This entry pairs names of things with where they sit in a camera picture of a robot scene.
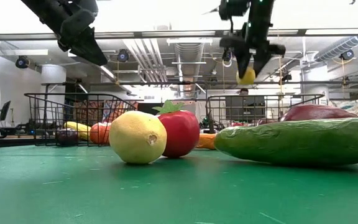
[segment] green table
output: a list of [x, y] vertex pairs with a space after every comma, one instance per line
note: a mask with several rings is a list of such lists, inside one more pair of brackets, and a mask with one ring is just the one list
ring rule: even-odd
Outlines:
[[358, 165], [274, 167], [199, 150], [128, 166], [108, 147], [1, 148], [0, 223], [358, 224]]

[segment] wire basket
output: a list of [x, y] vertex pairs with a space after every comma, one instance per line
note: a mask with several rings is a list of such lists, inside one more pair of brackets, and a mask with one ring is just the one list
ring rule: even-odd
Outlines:
[[30, 103], [30, 133], [37, 145], [59, 146], [61, 135], [73, 129], [71, 146], [108, 144], [109, 123], [137, 108], [128, 101], [102, 93], [26, 93]]
[[210, 133], [230, 126], [257, 126], [278, 121], [292, 106], [320, 104], [324, 95], [218, 95], [206, 102]]

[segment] green cucumber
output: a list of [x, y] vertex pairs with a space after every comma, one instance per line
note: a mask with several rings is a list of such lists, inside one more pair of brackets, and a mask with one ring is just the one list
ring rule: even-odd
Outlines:
[[285, 121], [219, 132], [215, 148], [239, 159], [285, 166], [358, 163], [358, 118]]

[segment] scratch on table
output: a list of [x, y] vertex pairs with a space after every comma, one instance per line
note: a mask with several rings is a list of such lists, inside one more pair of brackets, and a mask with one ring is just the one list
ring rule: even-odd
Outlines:
[[275, 221], [275, 222], [277, 222], [277, 223], [279, 223], [279, 224], [286, 224], [285, 222], [282, 222], [282, 221], [280, 221], [280, 220], [278, 220], [278, 219], [276, 219], [276, 218], [273, 218], [273, 217], [271, 217], [271, 216], [268, 216], [268, 215], [266, 215], [266, 214], [263, 213], [263, 212], [259, 212], [259, 214], [261, 214], [261, 215], [263, 215], [264, 217], [269, 218], [269, 219], [271, 219], [271, 220], [273, 220], [273, 221]]
[[42, 184], [57, 184], [57, 183], [63, 183], [63, 181], [46, 182]]

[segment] yellow lemon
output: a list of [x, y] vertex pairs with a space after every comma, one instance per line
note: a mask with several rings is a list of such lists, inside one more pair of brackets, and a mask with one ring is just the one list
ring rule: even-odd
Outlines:
[[148, 164], [163, 154], [167, 131], [156, 116], [128, 111], [111, 123], [109, 140], [124, 162]]
[[239, 77], [239, 72], [236, 74], [236, 80], [239, 85], [251, 85], [254, 84], [256, 78], [255, 70], [247, 67], [247, 70], [242, 78]]

